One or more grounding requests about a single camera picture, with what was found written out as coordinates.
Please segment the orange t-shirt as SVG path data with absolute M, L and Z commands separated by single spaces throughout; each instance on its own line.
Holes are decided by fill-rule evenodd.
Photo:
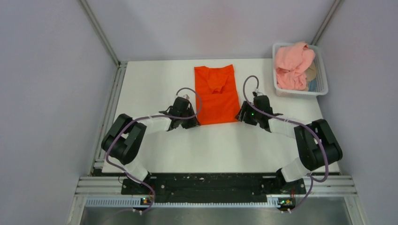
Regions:
M 201 125 L 236 122 L 240 111 L 233 65 L 221 68 L 195 67 L 195 91 L 202 108 L 197 115 Z

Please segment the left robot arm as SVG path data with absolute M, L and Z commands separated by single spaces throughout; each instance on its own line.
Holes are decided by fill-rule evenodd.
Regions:
M 145 135 L 168 132 L 179 127 L 190 129 L 200 126 L 187 95 L 177 96 L 173 105 L 152 116 L 134 120 L 120 114 L 102 140 L 107 164 L 120 169 L 133 180 L 133 188 L 140 194 L 149 191 L 149 172 L 138 159 L 138 152 Z

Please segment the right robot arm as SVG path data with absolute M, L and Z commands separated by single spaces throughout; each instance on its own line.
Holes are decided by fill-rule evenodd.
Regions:
M 304 124 L 274 113 L 265 95 L 255 96 L 253 103 L 244 101 L 236 119 L 267 132 L 295 140 L 298 157 L 276 171 L 275 187 L 288 193 L 294 183 L 320 167 L 329 172 L 329 165 L 342 159 L 343 152 L 325 119 Z

